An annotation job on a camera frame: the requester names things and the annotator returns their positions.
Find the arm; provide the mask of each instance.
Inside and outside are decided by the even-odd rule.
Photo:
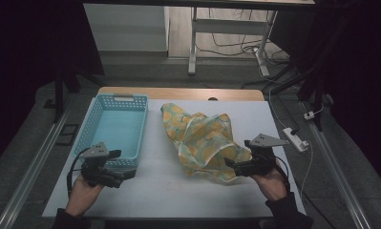
[[[90,228],[90,222],[83,218],[84,213],[97,200],[103,186],[91,187],[82,175],[77,177],[66,209],[58,209],[53,229]]]
[[[259,185],[265,203],[270,208],[276,229],[308,229],[312,226],[312,218],[298,212],[294,193],[287,193],[282,176],[273,169],[265,176],[251,176]]]

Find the white wall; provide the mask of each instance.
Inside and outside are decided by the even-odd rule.
[[[167,7],[84,4],[99,51],[166,52]]]

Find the wrist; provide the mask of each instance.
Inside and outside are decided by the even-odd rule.
[[[82,216],[83,216],[83,214],[84,214],[84,213],[82,213],[81,211],[78,211],[78,210],[73,209],[73,208],[68,207],[68,206],[67,206],[66,209],[65,209],[65,213],[67,213],[67,214],[73,216],[74,218],[78,218],[78,219],[82,218]]]

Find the floor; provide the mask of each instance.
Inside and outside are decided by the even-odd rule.
[[[187,11],[190,18],[189,9],[177,9]],[[238,16],[233,10],[227,12],[229,15]],[[171,24],[171,42],[177,34],[174,30],[179,28],[188,30],[189,27]],[[211,34],[205,34],[206,38],[201,38],[198,44],[205,45],[204,49],[211,49],[220,52],[233,53],[240,50],[221,50],[214,48],[213,41],[206,41]],[[220,42],[226,44],[238,42],[238,35],[231,40],[225,41],[224,36]],[[260,77],[257,70],[257,62],[250,54],[242,57],[223,57],[221,55],[211,56],[210,53],[198,52],[197,74],[187,75],[186,52],[188,46],[183,45],[180,49],[173,48],[169,52],[170,57],[163,56],[101,56],[105,76],[99,76],[105,84],[109,86],[132,86],[132,87],[184,87],[184,88],[222,88],[222,89],[253,89],[262,90],[264,88],[276,86]],[[269,49],[272,53],[278,48]],[[278,73],[285,65],[269,66],[271,74]],[[293,77],[295,71],[289,71],[279,81],[288,77]],[[69,113],[65,124],[81,123],[89,103],[98,90],[98,86],[84,77],[78,78],[82,89],[79,94],[65,94],[68,101],[74,99],[74,106]],[[349,136],[340,128],[329,113],[331,100],[326,99],[326,105],[322,111],[323,135],[328,141],[328,146],[332,154],[336,157],[336,163],[346,177],[349,188],[354,193],[359,206],[364,212],[365,220],[370,227],[360,227],[351,214],[351,208],[346,197],[340,192],[340,187],[332,176],[329,169],[326,154],[315,137],[315,128],[303,118],[303,114],[310,110],[310,101],[298,101],[296,92],[298,87],[290,88],[282,92],[279,96],[267,95],[265,100],[271,105],[273,117],[279,133],[284,127],[299,128],[298,136],[309,141],[312,148],[308,153],[300,154],[292,146],[285,146],[288,162],[291,165],[292,173],[296,182],[302,185],[305,180],[303,204],[307,214],[314,218],[315,224],[312,228],[381,228],[381,179],[374,172],[373,168],[362,154],[360,149],[354,144]],[[8,149],[0,158],[0,216],[5,210],[14,190],[23,178],[24,173],[37,152],[40,151],[42,143],[46,140],[48,133],[54,128],[53,109],[45,108],[45,103],[49,99],[54,99],[53,84],[40,88],[36,93],[36,103],[25,123],[14,137]],[[55,143],[50,149],[50,153],[39,176],[32,181],[34,184],[28,192],[24,204],[22,202],[19,213],[16,214],[12,228],[49,228],[52,219],[43,219],[41,214],[46,206],[54,184],[63,167],[66,156],[71,150],[70,139],[66,136],[56,135]],[[94,220],[92,228],[104,228],[104,222]]]

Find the white table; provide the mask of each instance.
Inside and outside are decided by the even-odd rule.
[[[239,177],[230,183],[220,183],[208,177],[188,177],[184,173],[178,152],[162,123],[160,107],[167,102],[177,104],[189,114],[227,113],[231,118],[234,140],[242,146],[245,139],[253,139],[259,133],[279,137],[267,102],[150,99],[136,177],[124,181],[119,189],[104,188],[85,216],[93,219],[271,217],[265,197],[251,178]],[[287,163],[283,147],[275,147],[274,153]],[[67,159],[43,217],[55,217],[56,209],[66,206],[66,175],[73,159],[72,156]],[[291,191],[298,193],[289,166],[288,170]],[[304,213],[298,195],[296,201],[299,211]]]

